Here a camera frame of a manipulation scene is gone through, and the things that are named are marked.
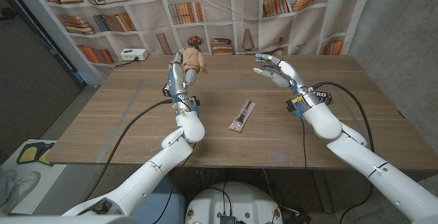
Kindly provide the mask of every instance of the electrical outlet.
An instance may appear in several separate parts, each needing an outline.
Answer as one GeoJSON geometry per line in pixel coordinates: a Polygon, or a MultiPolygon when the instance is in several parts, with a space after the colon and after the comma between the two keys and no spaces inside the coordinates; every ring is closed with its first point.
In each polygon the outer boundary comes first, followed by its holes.
{"type": "Polygon", "coordinates": [[[123,49],[120,56],[122,56],[122,60],[132,61],[136,57],[138,60],[145,60],[148,57],[149,53],[146,49],[123,49]]]}

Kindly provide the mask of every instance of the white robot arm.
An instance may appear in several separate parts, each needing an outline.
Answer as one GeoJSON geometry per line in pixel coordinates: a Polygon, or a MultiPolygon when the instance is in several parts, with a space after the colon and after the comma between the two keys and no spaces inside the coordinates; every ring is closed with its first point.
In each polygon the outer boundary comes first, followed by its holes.
{"type": "Polygon", "coordinates": [[[103,196],[80,203],[63,216],[94,214],[95,209],[105,214],[132,215],[162,178],[192,153],[193,148],[189,146],[189,142],[200,142],[204,138],[205,129],[197,114],[199,102],[196,97],[187,97],[188,82],[194,83],[196,71],[189,70],[184,80],[181,68],[184,50],[178,51],[175,59],[169,64],[168,83],[163,90],[166,96],[173,98],[172,107],[177,114],[177,125],[180,128],[163,140],[162,151],[141,166],[118,188],[103,196]]]}
{"type": "Polygon", "coordinates": [[[256,54],[255,57],[257,62],[270,65],[254,68],[254,72],[270,78],[282,88],[293,90],[296,115],[298,118],[303,116],[319,137],[332,140],[327,147],[338,158],[367,177],[411,222],[438,220],[438,198],[370,151],[366,147],[367,140],[340,122],[325,103],[320,103],[293,66],[272,55],[256,54]]]}

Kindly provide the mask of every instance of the wall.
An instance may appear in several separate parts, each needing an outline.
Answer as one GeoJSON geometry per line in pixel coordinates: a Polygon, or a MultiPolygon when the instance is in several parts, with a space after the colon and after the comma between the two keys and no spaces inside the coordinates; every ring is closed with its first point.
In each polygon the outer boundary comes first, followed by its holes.
{"type": "Polygon", "coordinates": [[[78,54],[76,49],[71,45],[62,31],[55,24],[38,0],[23,0],[26,6],[31,10],[40,24],[46,29],[50,37],[57,43],[58,47],[64,52],[67,58],[75,65],[81,77],[87,84],[101,84],[104,76],[96,69],[90,68],[78,54]]]}
{"type": "Polygon", "coordinates": [[[438,155],[438,0],[367,0],[349,55],[438,155]]]}

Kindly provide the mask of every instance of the white sneaker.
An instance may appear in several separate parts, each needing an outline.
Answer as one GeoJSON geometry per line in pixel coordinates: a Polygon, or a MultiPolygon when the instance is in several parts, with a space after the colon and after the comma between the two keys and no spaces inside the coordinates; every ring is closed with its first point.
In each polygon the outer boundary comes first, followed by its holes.
{"type": "Polygon", "coordinates": [[[15,182],[19,187],[18,202],[23,200],[35,188],[40,178],[41,173],[34,171],[15,182]]]}
{"type": "Polygon", "coordinates": [[[16,178],[16,171],[15,170],[8,170],[5,173],[6,173],[6,177],[8,177],[8,179],[10,179],[12,182],[15,181],[15,178],[16,178]]]}

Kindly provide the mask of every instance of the bookshelf wallpaper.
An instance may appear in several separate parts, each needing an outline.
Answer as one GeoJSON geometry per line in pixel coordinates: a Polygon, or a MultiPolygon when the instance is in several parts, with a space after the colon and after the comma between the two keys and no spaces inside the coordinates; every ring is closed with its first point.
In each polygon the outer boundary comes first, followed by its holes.
{"type": "Polygon", "coordinates": [[[366,0],[40,2],[83,60],[108,73],[125,48],[151,55],[182,47],[214,55],[347,54],[366,0]]]}

